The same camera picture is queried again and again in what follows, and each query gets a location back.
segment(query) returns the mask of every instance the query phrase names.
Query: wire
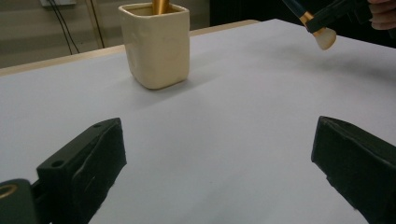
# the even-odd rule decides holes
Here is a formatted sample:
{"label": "wire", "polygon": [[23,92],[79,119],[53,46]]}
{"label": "wire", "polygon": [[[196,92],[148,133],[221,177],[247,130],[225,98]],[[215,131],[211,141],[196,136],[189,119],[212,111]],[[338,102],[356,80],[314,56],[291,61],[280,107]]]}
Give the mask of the wire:
{"label": "wire", "polygon": [[[58,5],[56,4],[56,2],[55,2],[54,0],[49,0],[49,3],[51,4],[52,9],[54,10],[56,16],[58,17],[58,21],[60,22],[60,24],[61,24],[61,26],[62,26],[62,30],[64,30],[64,27],[66,28],[66,31],[67,31],[67,33],[68,33],[68,36],[70,37],[70,40],[71,40],[71,42],[73,43],[73,46],[75,47],[77,53],[79,53],[78,47],[77,47],[76,43],[74,42],[73,37],[72,37],[71,34],[70,34],[69,28],[67,27],[67,23],[66,23],[66,21],[64,20],[64,16],[62,15],[61,11],[59,10]],[[69,46],[70,54],[73,54],[73,53],[72,53],[72,50],[71,50],[71,48],[70,48],[70,43],[69,43],[69,41],[67,40],[67,36],[66,36],[65,31],[64,31],[64,36],[65,36],[65,38],[66,38],[67,45]]]}

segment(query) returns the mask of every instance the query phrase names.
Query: white tabletop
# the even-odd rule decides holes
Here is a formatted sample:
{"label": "white tabletop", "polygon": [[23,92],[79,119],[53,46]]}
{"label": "white tabletop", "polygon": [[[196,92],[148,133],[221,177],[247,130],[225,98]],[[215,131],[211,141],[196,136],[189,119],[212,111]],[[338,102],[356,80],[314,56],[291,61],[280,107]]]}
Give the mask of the white tabletop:
{"label": "white tabletop", "polygon": [[148,91],[125,52],[0,77],[0,182],[121,118],[128,164],[91,223],[367,223],[310,154],[318,117],[396,145],[395,49],[266,21],[191,38],[191,72]]}

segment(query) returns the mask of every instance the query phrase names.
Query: cream ceramic cup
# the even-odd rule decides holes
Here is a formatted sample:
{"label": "cream ceramic cup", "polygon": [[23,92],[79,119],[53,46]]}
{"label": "cream ceramic cup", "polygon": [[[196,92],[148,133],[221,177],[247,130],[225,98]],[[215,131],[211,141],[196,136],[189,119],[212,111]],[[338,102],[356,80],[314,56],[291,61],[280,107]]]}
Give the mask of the cream ceramic cup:
{"label": "cream ceramic cup", "polygon": [[190,12],[169,5],[153,15],[152,4],[119,7],[123,41],[132,75],[148,89],[185,80],[190,70]]}

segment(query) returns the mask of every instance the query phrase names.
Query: wall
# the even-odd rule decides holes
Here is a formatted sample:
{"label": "wall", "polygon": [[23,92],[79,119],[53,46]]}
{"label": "wall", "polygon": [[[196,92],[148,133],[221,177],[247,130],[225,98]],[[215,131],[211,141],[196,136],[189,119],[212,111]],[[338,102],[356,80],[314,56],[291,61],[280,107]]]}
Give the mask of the wall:
{"label": "wall", "polygon": [[[141,2],[149,0],[77,0],[73,6],[59,8],[78,50],[86,52],[102,47],[89,13],[92,6],[107,48],[122,44],[118,6]],[[171,3],[191,11],[192,30],[209,26],[209,0],[171,0]],[[51,7],[42,7],[39,0],[0,1],[0,68],[66,55],[70,55],[69,47]]]}

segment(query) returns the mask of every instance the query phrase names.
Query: black cable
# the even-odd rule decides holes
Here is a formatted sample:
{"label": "black cable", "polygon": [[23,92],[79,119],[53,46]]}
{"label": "black cable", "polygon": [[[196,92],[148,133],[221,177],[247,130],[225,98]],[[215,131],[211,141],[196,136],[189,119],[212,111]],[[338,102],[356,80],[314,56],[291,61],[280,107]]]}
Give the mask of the black cable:
{"label": "black cable", "polygon": [[70,50],[70,54],[73,54],[72,49],[70,47],[69,40],[67,39],[66,31],[64,30],[64,25],[62,24],[62,21],[59,18],[58,13],[57,13],[57,11],[55,9],[55,6],[53,5],[51,0],[49,0],[49,3],[50,3],[50,6],[52,7],[53,12],[55,12],[56,18],[58,18],[58,22],[61,24],[62,30],[64,31],[64,38],[66,39],[67,46],[69,47],[69,50]]}
{"label": "black cable", "polygon": [[59,10],[58,5],[56,4],[56,2],[55,2],[54,0],[49,0],[49,2],[52,2],[52,4],[54,5],[56,11],[57,11],[58,14],[61,16],[61,19],[62,19],[62,21],[64,22],[64,27],[66,28],[66,31],[67,31],[67,33],[68,33],[68,35],[69,35],[69,37],[70,37],[70,40],[71,40],[71,42],[73,43],[73,46],[75,47],[77,53],[79,53],[79,50],[78,50],[78,48],[77,48],[77,45],[76,45],[76,43],[74,42],[73,37],[72,37],[71,34],[70,34],[69,28],[67,27],[67,23],[66,23],[66,21],[64,20],[64,16],[62,15],[61,11]]}

